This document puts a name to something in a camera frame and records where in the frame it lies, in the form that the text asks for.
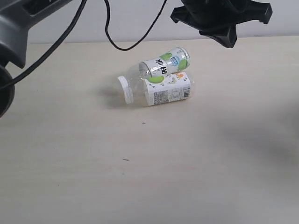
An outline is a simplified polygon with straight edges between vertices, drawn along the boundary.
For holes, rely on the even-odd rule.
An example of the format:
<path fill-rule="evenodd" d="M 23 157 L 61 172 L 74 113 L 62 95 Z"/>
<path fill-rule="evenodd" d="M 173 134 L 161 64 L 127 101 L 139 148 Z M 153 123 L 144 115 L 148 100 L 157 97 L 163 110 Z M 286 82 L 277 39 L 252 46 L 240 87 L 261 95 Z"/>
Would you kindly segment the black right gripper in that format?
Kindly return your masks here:
<path fill-rule="evenodd" d="M 273 10 L 270 3 L 253 0 L 183 0 L 171 13 L 171 19 L 182 22 L 225 48 L 237 41 L 236 25 L 248 21 L 268 24 Z"/>

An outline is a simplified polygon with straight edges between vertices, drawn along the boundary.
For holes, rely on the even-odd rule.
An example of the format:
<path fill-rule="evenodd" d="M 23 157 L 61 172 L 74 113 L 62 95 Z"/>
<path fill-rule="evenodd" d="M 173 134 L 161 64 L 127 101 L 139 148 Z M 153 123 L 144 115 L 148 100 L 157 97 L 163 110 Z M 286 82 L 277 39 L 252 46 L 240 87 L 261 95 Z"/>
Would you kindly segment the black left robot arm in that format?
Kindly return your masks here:
<path fill-rule="evenodd" d="M 0 114 L 4 115 L 11 106 L 15 85 L 40 66 L 72 31 L 84 8 L 79 6 L 67 30 L 54 45 L 16 78 L 12 78 L 6 66 L 12 63 L 24 68 L 26 63 L 28 31 L 69 3 L 68 0 L 2 0 L 0 2 Z"/>

